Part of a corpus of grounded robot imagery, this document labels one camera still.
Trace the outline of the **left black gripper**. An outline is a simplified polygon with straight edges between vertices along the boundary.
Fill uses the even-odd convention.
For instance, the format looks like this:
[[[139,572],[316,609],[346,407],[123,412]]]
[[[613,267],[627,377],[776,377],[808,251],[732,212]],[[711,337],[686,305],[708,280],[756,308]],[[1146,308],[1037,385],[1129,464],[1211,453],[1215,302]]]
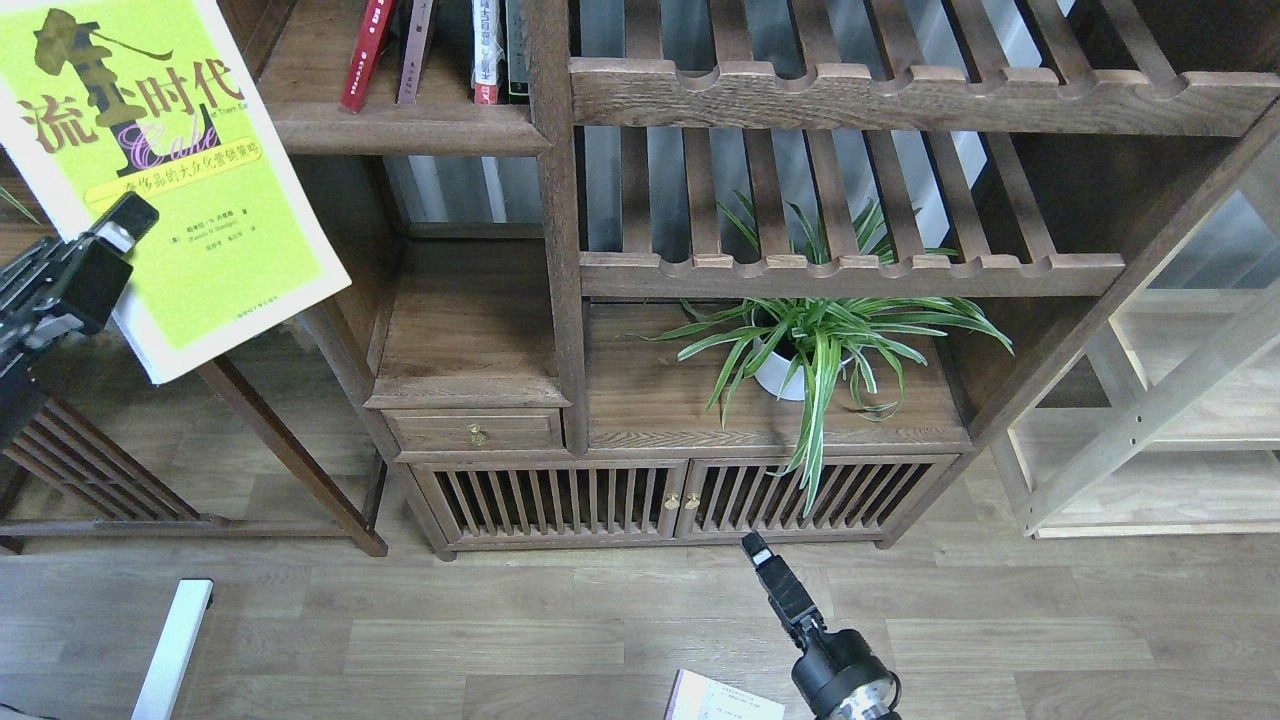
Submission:
[[[3,268],[1,446],[32,419],[44,393],[33,364],[64,334],[96,334],[131,277],[128,255],[160,211],[124,192],[74,240],[47,236]]]

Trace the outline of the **white robot base bar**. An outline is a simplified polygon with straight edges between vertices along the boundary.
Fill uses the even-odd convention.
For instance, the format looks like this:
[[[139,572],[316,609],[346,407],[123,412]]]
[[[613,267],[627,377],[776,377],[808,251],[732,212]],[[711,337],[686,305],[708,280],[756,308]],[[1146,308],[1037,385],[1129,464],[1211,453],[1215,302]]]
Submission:
[[[204,615],[212,602],[214,580],[183,578],[178,582],[132,719],[170,719],[186,676]]]

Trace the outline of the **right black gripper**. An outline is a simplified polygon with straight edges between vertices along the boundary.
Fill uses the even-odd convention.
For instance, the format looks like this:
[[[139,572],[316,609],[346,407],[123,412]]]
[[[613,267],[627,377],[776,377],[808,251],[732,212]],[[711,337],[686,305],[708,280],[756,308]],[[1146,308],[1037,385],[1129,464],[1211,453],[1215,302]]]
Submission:
[[[901,683],[854,629],[826,630],[813,597],[759,532],[740,544],[783,630],[803,652],[791,678],[815,719],[899,719]]]

